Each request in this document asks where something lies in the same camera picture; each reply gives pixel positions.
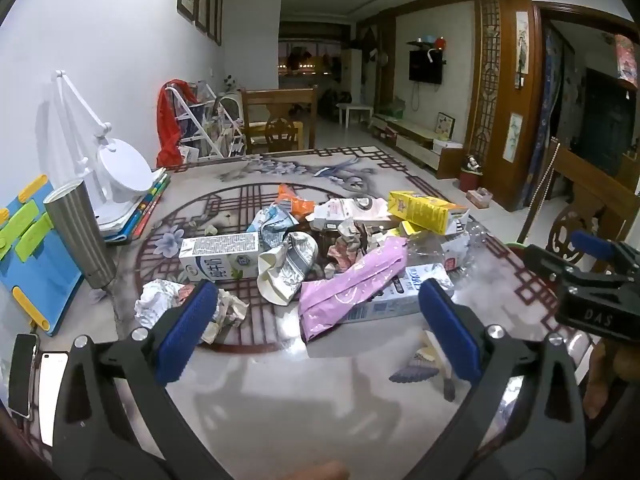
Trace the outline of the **person's right hand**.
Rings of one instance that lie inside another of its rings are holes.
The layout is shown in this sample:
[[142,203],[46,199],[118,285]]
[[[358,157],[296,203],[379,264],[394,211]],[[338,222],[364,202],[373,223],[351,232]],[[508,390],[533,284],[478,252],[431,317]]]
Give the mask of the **person's right hand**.
[[595,419],[604,408],[608,400],[608,388],[614,378],[638,384],[639,348],[602,338],[591,352],[586,393],[582,400],[582,406],[589,419]]

